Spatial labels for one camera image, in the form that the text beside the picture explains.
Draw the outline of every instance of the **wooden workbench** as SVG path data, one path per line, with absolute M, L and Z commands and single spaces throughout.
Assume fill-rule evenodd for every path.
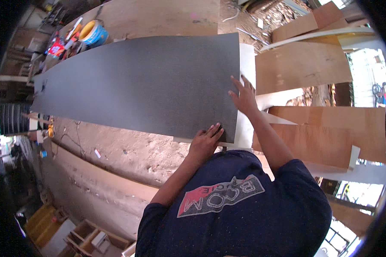
M 219 21 L 219 0 L 112 0 L 103 4 L 100 19 L 109 37 L 113 39 L 152 36 L 205 36 L 217 34 Z M 92 21 L 100 6 L 81 15 L 82 25 Z M 60 30 L 66 35 L 78 20 L 67 24 Z M 58 60 L 47 56 L 47 69 L 56 65 Z

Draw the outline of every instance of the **hand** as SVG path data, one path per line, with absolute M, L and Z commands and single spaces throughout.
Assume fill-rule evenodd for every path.
M 217 140 L 223 134 L 224 129 L 217 130 L 220 127 L 220 123 L 212 125 L 207 131 L 200 130 L 190 145 L 189 153 L 186 159 L 203 164 L 210 159 L 217 147 Z
M 229 91 L 229 95 L 232 97 L 236 108 L 246 116 L 251 115 L 255 111 L 259 111 L 256 103 L 256 89 L 253 88 L 245 76 L 242 75 L 244 86 L 233 76 L 230 76 L 230 78 L 240 93 L 239 96 L 237 96 L 233 91 Z

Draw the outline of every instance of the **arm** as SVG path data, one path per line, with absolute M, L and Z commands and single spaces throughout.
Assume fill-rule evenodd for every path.
M 279 167 L 294 159 L 294 157 L 257 108 L 256 90 L 252 84 L 244 76 L 242 76 L 244 86 L 233 76 L 231 76 L 231 79 L 240 94 L 237 96 L 234 92 L 229 91 L 229 95 L 232 97 L 238 110 L 244 113 L 252 123 L 262 151 L 268 160 L 272 172 L 275 172 Z
M 180 191 L 190 181 L 197 169 L 205 163 L 216 150 L 217 140 L 223 134 L 224 129 L 217 131 L 220 123 L 212 125 L 207 131 L 201 130 L 194 137 L 189 153 L 179 168 L 159 189 L 150 203 L 160 203 L 169 207 Z

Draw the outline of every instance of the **blue bucket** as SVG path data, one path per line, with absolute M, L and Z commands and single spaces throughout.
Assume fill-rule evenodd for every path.
M 109 33 L 105 30 L 98 20 L 92 20 L 80 32 L 78 40 L 90 47 L 97 47 L 104 44 Z

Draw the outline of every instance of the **person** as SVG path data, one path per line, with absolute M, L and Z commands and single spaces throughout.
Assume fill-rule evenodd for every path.
M 144 209 L 136 256 L 313 256 L 329 202 L 258 110 L 255 90 L 231 77 L 229 95 L 252 122 L 275 180 L 251 152 L 217 152 L 220 124 L 199 131 L 180 167 Z

